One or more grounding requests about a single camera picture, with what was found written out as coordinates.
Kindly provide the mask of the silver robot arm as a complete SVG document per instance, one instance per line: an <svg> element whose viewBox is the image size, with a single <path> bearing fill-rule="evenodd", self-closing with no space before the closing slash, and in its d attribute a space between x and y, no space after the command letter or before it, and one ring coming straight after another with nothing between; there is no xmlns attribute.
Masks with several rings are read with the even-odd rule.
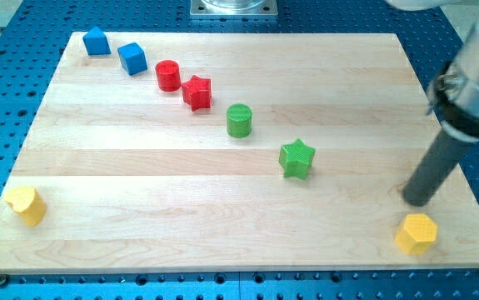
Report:
<svg viewBox="0 0 479 300"><path fill-rule="evenodd" d="M465 142L479 141L479 18L453 62L427 89L430 106L442 115L442 130Z"/></svg>

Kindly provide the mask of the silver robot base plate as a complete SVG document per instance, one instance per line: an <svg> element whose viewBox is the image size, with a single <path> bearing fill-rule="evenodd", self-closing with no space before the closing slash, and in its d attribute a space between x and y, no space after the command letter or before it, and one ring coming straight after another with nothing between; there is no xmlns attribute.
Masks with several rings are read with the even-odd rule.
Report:
<svg viewBox="0 0 479 300"><path fill-rule="evenodd" d="M191 0L190 15L209 17L275 17L277 0Z"/></svg>

